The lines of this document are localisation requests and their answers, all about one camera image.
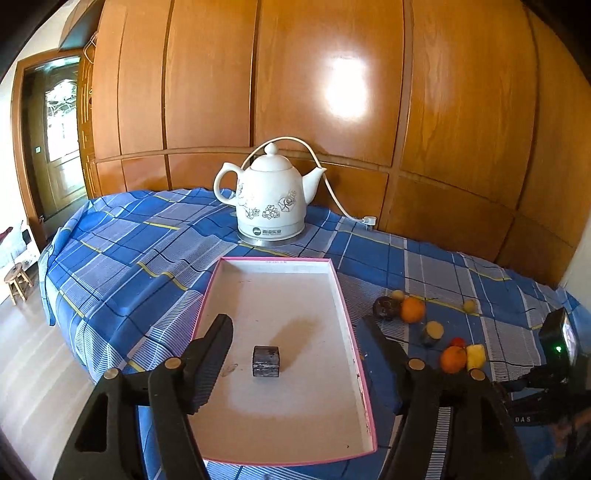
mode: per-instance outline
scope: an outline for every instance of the wooden stool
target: wooden stool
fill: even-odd
[[[8,284],[8,290],[10,290],[10,298],[12,300],[13,305],[17,304],[17,301],[14,299],[14,292],[12,291],[13,285],[16,287],[17,292],[21,296],[22,300],[27,301],[27,299],[25,298],[25,294],[22,291],[21,286],[18,284],[19,279],[21,281],[27,282],[30,287],[33,286],[33,284],[31,283],[31,280],[29,279],[29,277],[27,277],[27,274],[22,269],[22,263],[17,263],[16,265],[14,265],[14,267],[12,267],[10,269],[10,271],[4,277],[4,283]]]

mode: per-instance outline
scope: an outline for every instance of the glass window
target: glass window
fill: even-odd
[[[76,82],[62,80],[45,95],[50,162],[78,152]]]

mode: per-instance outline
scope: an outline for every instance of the black device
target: black device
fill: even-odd
[[[515,426],[573,425],[575,415],[591,407],[591,359],[582,351],[565,308],[549,313],[539,333],[546,364],[516,380],[498,382]],[[513,400],[508,393],[538,388]],[[546,478],[587,478],[591,469],[591,433],[578,438],[572,428],[564,459],[554,462]]]
[[[516,380],[498,382],[507,393],[542,389],[516,400],[504,396],[516,426],[557,423],[591,407],[591,361],[580,349],[564,307],[548,314],[539,338],[546,363]]]

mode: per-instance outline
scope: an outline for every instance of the kettle lid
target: kettle lid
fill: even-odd
[[[289,170],[292,165],[283,155],[277,155],[277,146],[271,142],[265,147],[266,155],[261,155],[251,164],[251,170],[255,171],[281,171]]]

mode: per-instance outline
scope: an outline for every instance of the black block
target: black block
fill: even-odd
[[[257,345],[252,351],[253,377],[279,377],[279,347]]]

